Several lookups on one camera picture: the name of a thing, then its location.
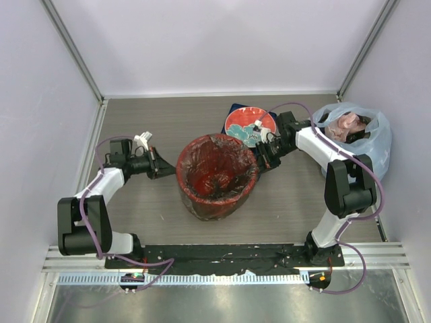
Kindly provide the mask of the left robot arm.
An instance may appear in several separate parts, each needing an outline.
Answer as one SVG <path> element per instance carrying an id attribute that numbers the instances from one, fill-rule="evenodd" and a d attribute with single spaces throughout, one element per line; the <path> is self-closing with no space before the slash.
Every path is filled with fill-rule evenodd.
<path id="1" fill-rule="evenodd" d="M 63 256 L 95 254 L 98 258 L 120 255 L 128 268 L 137 268 L 143 251 L 135 234 L 112 230 L 107 204 L 130 177 L 146 174 L 151 180 L 171 176 L 176 169 L 147 145 L 147 139 L 113 137 L 110 151 L 96 177 L 79 193 L 57 204 L 57 237 Z"/>

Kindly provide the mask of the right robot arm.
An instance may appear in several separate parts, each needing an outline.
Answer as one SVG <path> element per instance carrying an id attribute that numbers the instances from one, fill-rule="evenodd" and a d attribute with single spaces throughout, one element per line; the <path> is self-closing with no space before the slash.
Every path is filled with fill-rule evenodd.
<path id="1" fill-rule="evenodd" d="M 324 200 L 326 211 L 319 224 L 308 233 L 304 257 L 313 266 L 324 266 L 334 253 L 339 238 L 350 221 L 359 218 L 376 202 L 372 160 L 354 155 L 324 137 L 310 120 L 298 121 L 291 112 L 277 116 L 274 134 L 261 118 L 253 125 L 259 136 L 257 164 L 262 173 L 275 169 L 281 158 L 299 150 L 326 170 Z"/>

